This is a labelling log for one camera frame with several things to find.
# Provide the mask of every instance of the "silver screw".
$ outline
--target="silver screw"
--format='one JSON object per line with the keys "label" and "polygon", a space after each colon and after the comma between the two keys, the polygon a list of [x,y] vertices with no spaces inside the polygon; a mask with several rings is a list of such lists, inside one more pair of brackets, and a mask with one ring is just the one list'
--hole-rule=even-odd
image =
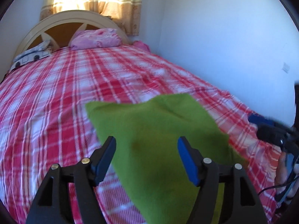
{"label": "silver screw", "polygon": [[55,163],[55,164],[53,164],[53,165],[51,166],[51,169],[52,169],[52,170],[55,170],[55,169],[57,169],[57,168],[59,168],[59,165],[58,165],[57,163]]}
{"label": "silver screw", "polygon": [[90,162],[90,159],[89,159],[88,157],[83,158],[83,159],[81,160],[81,163],[83,163],[83,164],[88,164],[89,162]]}
{"label": "silver screw", "polygon": [[235,168],[238,169],[238,170],[241,170],[242,169],[242,165],[239,164],[239,163],[236,163],[235,164]]}
{"label": "silver screw", "polygon": [[204,163],[205,164],[210,164],[212,162],[212,160],[208,157],[204,158]]}

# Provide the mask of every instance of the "red plaid bedsheet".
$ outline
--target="red plaid bedsheet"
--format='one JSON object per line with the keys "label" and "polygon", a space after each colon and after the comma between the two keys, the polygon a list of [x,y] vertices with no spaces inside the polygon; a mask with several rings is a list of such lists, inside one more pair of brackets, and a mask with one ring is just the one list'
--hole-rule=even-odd
{"label": "red plaid bedsheet", "polygon": [[[99,142],[84,105],[93,100],[139,103],[167,93],[191,94],[249,160],[257,191],[273,185],[279,149],[256,139],[252,111],[182,68],[131,46],[70,51],[14,71],[0,85],[0,198],[12,217],[25,223],[30,204],[53,163],[68,166],[89,157]],[[82,223],[70,187],[75,223]],[[270,221],[274,190],[261,195]],[[110,166],[97,188],[108,224],[146,223]]]}

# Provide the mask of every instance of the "wall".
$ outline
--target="wall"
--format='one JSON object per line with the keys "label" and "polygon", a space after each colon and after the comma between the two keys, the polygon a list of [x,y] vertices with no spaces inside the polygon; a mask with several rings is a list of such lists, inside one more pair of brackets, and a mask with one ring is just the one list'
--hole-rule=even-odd
{"label": "wall", "polygon": [[253,110],[294,123],[299,33],[279,0],[166,0],[159,53]]}
{"label": "wall", "polygon": [[[166,0],[143,0],[140,35],[132,40],[149,44],[158,52]],[[39,22],[43,0],[14,0],[0,21],[0,81],[9,70],[15,51],[26,34]]]}

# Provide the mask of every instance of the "green towel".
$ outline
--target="green towel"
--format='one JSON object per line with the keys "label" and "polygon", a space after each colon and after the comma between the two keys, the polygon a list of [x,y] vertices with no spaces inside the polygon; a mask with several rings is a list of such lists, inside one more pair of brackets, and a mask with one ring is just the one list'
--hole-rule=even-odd
{"label": "green towel", "polygon": [[[181,162],[179,137],[219,164],[245,163],[228,145],[228,135],[188,94],[160,95],[136,105],[90,102],[86,111],[101,142],[116,138],[112,165],[148,224],[186,224],[198,194]],[[213,223],[219,220],[223,189]]]}

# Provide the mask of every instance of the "curved headboard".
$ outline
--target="curved headboard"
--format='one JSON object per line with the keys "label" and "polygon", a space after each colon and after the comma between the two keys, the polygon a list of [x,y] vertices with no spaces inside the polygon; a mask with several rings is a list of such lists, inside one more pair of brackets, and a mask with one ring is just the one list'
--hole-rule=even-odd
{"label": "curved headboard", "polygon": [[39,22],[25,36],[20,43],[15,56],[40,44],[43,35],[49,35],[58,44],[59,47],[65,47],[70,42],[74,33],[84,27],[86,29],[117,29],[117,34],[121,37],[123,43],[130,44],[130,40],[124,31],[122,31],[112,20],[98,13],[84,10],[71,10],[56,13]]}

